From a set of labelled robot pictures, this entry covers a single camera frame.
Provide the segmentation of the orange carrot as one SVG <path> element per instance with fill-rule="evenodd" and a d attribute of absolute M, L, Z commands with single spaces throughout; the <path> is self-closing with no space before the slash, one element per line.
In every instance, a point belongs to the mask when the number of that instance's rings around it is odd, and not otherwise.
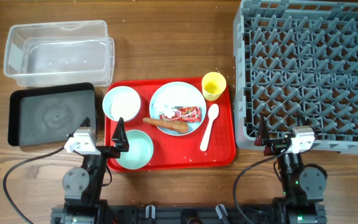
<path fill-rule="evenodd" d="M 185 134 L 189 131 L 189 125 L 182 121 L 167 121 L 164 119 L 143 118 L 144 123 Z"/>

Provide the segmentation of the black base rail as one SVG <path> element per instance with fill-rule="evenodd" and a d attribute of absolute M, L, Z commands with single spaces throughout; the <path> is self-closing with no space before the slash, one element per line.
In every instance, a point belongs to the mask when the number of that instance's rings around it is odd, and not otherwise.
<path fill-rule="evenodd" d="M 252 223 L 317 223 L 327 224 L 324 205 L 300 208 L 277 204 L 244 205 L 242 212 Z M 223 204 L 214 207 L 159 207 L 148 205 L 110 206 L 108 223 L 245 223 L 235 207 Z"/>

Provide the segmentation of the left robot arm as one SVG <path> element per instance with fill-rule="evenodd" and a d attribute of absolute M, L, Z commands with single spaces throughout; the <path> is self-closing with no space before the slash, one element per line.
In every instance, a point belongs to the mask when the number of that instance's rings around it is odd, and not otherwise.
<path fill-rule="evenodd" d="M 52 223 L 115 223 L 113 211 L 106 200 L 101 200 L 104 174 L 109 172 L 108 160 L 118 159 L 122 152 L 129 151 L 129 141 L 124 129 L 124 120 L 119 118 L 111 137 L 113 146 L 97 146 L 96 131 L 85 118 L 78 129 L 68 135 L 64 145 L 67 152 L 83 156 L 80 167 L 72 168 L 64 175 L 62 185 L 65 204 L 60 217 Z"/>

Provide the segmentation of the white tissue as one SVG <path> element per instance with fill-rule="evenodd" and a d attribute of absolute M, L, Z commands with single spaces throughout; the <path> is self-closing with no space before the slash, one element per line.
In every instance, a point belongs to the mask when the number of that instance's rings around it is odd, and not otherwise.
<path fill-rule="evenodd" d="M 154 103 L 152 108 L 154 108 L 159 113 L 163 114 L 166 117 L 173 117 L 175 115 L 175 112 L 172 108 L 166 106 L 165 104 L 161 103 Z"/>

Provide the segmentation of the black plastic tray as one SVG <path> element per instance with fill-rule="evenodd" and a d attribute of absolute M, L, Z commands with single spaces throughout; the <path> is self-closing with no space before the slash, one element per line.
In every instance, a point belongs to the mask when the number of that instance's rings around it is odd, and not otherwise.
<path fill-rule="evenodd" d="M 85 118 L 97 128 L 91 83 L 17 90 L 9 102 L 7 141 L 11 146 L 65 141 Z"/>

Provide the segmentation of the clear plastic bin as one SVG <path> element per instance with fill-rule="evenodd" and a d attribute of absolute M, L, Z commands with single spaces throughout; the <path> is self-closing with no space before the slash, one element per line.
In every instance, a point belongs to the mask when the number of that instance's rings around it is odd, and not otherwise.
<path fill-rule="evenodd" d="M 23 87 L 108 86 L 114 56 L 114 40 L 103 20 L 20 24 L 9 30 L 3 72 Z"/>

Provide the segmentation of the yellow plastic cup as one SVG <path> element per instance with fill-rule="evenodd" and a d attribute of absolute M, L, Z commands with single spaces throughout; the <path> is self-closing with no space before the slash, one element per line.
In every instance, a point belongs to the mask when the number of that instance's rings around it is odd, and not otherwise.
<path fill-rule="evenodd" d="M 207 73 L 201 81 L 202 94 L 208 101 L 217 100 L 226 89 L 225 77 L 218 72 Z"/>

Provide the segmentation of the white plastic spoon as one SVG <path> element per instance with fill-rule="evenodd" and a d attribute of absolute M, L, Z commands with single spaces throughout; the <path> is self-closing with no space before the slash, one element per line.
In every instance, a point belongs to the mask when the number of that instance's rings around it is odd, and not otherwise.
<path fill-rule="evenodd" d="M 217 104 L 211 105 L 208 110 L 208 124 L 200 144 L 200 150 L 203 152 L 205 152 L 208 148 L 213 122 L 218 117 L 218 115 L 219 106 Z"/>

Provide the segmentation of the red snack wrapper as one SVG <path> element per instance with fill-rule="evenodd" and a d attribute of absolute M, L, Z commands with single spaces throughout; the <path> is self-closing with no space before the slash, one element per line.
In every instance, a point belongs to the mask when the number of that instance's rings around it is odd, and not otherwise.
<path fill-rule="evenodd" d="M 159 114 L 159 118 L 168 121 L 200 123 L 202 120 L 202 114 L 199 106 L 177 106 L 164 109 Z"/>

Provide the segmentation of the blue bowl with rice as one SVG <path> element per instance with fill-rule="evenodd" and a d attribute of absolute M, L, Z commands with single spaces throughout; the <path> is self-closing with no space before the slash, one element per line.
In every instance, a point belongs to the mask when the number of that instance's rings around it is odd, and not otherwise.
<path fill-rule="evenodd" d="M 112 121 L 133 120 L 141 108 L 138 92 L 128 86 L 117 86 L 109 90 L 102 103 L 103 112 Z"/>

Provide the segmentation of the grey dishwasher rack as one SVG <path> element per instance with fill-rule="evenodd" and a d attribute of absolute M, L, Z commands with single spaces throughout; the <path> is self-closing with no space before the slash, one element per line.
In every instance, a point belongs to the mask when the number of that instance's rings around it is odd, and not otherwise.
<path fill-rule="evenodd" d="M 358 154 L 358 2 L 242 1 L 233 22 L 236 143 L 301 119 L 316 150 Z"/>

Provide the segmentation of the light blue plate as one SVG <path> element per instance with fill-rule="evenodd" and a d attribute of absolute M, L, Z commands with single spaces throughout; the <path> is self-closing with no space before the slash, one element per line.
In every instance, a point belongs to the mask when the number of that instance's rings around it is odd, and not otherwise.
<path fill-rule="evenodd" d="M 190 134 L 197 130 L 203 123 L 206 117 L 206 102 L 201 92 L 193 85 L 185 82 L 170 82 L 161 86 L 151 97 L 149 103 L 149 115 L 153 119 L 160 119 L 162 114 L 157 106 L 164 106 L 164 108 L 174 107 L 200 107 L 200 121 L 189 122 L 189 131 L 186 134 Z"/>

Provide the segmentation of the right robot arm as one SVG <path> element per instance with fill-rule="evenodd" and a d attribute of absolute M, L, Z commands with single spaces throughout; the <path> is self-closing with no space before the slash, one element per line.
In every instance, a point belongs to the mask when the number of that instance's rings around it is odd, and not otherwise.
<path fill-rule="evenodd" d="M 301 155 L 309 151 L 315 134 L 305 119 L 282 139 L 272 139 L 263 116 L 260 117 L 256 146 L 263 146 L 265 156 L 273 156 L 283 187 L 282 198 L 272 202 L 273 223 L 327 223 L 324 200 L 328 173 L 316 164 L 304 164 Z"/>

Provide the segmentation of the red serving tray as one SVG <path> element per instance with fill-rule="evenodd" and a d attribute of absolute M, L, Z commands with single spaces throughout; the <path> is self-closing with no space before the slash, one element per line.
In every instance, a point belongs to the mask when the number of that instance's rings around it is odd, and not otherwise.
<path fill-rule="evenodd" d="M 175 78 L 159 80 L 130 80 L 116 82 L 108 87 L 112 90 L 119 86 L 128 86 L 138 92 L 141 98 L 139 114 L 125 124 L 125 130 L 140 130 L 148 134 L 154 144 L 151 160 L 141 170 L 185 169 L 190 167 L 226 166 L 236 156 L 236 143 L 232 121 L 232 108 L 229 88 L 215 101 L 219 106 L 219 114 L 211 131 L 208 149 L 203 152 L 200 144 L 208 123 L 206 112 L 212 102 L 206 101 L 201 94 L 202 78 Z M 189 124 L 190 132 L 185 135 L 168 134 L 155 126 L 145 124 L 144 117 L 151 117 L 152 105 L 157 98 L 168 90 L 168 85 L 183 86 L 195 93 L 191 96 L 195 106 L 201 107 L 203 121 Z"/>

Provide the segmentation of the light green bowl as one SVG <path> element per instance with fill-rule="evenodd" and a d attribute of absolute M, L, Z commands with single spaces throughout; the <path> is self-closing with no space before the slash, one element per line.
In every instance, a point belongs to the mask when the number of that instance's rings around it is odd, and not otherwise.
<path fill-rule="evenodd" d="M 136 170 L 146 166 L 154 153 L 152 139 L 143 131 L 130 130 L 126 132 L 129 141 L 129 151 L 122 152 L 116 162 L 123 168 Z"/>

